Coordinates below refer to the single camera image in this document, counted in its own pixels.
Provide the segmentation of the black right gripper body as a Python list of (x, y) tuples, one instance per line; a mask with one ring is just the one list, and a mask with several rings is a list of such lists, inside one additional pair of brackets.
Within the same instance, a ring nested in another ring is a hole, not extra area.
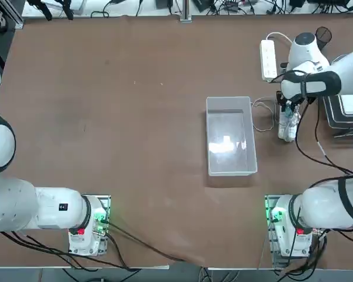
[(290, 108), (295, 108), (305, 100), (301, 95), (295, 95), (292, 98), (286, 98), (280, 90), (276, 91), (276, 99), (277, 104), (282, 108), (286, 108), (287, 106)]

